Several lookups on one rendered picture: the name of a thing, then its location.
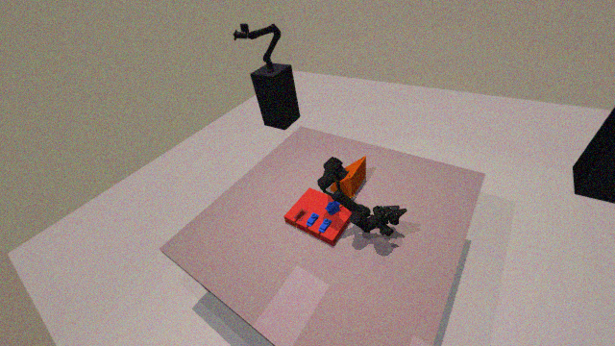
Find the blue micro servo with orange cable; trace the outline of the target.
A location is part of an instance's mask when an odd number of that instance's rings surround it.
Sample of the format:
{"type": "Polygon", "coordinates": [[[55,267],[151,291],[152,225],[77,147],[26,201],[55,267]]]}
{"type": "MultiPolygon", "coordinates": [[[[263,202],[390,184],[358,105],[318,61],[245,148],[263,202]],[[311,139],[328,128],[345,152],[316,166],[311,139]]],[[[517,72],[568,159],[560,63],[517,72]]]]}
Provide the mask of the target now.
{"type": "Polygon", "coordinates": [[[335,201],[329,202],[325,209],[328,211],[328,214],[330,216],[332,216],[333,214],[335,214],[335,213],[337,213],[339,211],[340,207],[342,207],[342,205],[341,206],[339,206],[339,205],[341,205],[341,204],[339,204],[337,201],[336,202],[335,201]]]}

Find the red flat panel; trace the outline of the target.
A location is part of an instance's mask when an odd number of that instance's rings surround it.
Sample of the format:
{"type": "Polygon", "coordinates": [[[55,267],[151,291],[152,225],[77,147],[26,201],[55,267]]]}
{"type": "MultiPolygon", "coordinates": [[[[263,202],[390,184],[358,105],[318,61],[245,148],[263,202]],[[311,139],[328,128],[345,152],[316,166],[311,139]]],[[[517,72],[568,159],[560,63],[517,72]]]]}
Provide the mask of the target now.
{"type": "Polygon", "coordinates": [[[333,246],[350,223],[352,213],[342,206],[330,216],[325,209],[329,202],[333,202],[330,195],[309,188],[284,216],[284,220],[333,246]]]}

